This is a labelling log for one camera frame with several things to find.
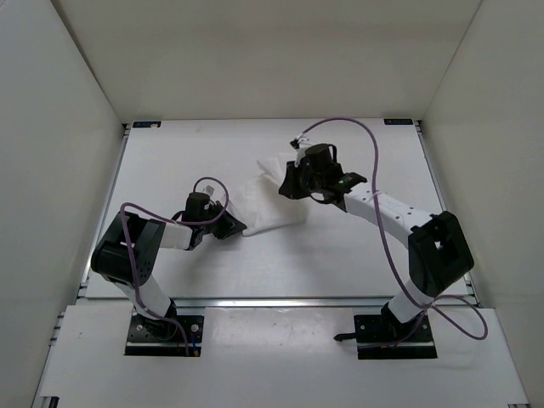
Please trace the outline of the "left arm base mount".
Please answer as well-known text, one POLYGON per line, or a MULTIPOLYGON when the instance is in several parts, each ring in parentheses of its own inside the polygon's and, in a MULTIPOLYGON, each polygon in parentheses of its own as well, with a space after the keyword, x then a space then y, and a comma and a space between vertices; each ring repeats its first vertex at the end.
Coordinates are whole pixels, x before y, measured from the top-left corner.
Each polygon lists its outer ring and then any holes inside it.
POLYGON ((201 356, 205 317, 178 315, 187 341, 176 325, 163 320, 150 320, 133 313, 127 331, 124 354, 128 356, 189 357, 201 356))

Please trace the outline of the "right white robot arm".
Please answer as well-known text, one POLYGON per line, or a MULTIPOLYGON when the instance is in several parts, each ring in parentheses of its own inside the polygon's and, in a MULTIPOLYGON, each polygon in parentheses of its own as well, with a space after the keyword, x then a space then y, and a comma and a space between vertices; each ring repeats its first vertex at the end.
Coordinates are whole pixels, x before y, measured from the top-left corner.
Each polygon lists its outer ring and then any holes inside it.
POLYGON ((286 164, 280 195, 333 205, 376 225, 407 249, 409 278, 386 304, 381 319, 385 337, 402 339, 424 307, 474 266, 457 217, 447 211, 420 211, 378 192, 363 176, 343 171, 332 144, 294 141, 292 146, 297 156, 286 164))

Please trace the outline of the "white pleated skirt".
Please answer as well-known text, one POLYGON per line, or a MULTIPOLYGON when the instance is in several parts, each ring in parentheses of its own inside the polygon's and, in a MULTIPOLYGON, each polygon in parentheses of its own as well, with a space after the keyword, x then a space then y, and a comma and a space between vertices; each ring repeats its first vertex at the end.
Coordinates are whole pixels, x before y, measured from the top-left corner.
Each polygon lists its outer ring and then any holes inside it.
POLYGON ((258 159, 260 173, 229 194, 228 211, 246 226, 242 231, 245 237, 306 222, 308 203, 279 194, 286 176, 286 163, 294 157, 291 153, 280 153, 258 159))

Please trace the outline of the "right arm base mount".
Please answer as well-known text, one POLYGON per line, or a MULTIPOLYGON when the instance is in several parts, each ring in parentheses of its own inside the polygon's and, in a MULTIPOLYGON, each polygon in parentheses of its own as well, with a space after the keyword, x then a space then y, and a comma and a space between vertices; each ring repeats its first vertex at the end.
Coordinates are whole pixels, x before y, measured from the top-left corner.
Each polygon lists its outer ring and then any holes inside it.
POLYGON ((338 333, 337 342, 355 340, 359 360, 433 360, 438 358, 428 316, 419 313, 399 323, 384 305, 379 314, 355 314, 354 330, 338 333))

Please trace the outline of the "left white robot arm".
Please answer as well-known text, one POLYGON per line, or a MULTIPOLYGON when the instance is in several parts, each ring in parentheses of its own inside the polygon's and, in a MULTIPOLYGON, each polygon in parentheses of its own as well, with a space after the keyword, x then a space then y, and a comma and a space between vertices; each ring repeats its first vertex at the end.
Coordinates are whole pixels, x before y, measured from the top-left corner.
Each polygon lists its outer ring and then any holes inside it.
POLYGON ((159 251, 192 251, 206 235, 223 241, 246 229, 205 192, 189 193, 185 208, 172 218, 125 203, 94 249, 91 269, 122 290, 157 337, 168 338, 177 331, 178 317, 153 277, 159 251))

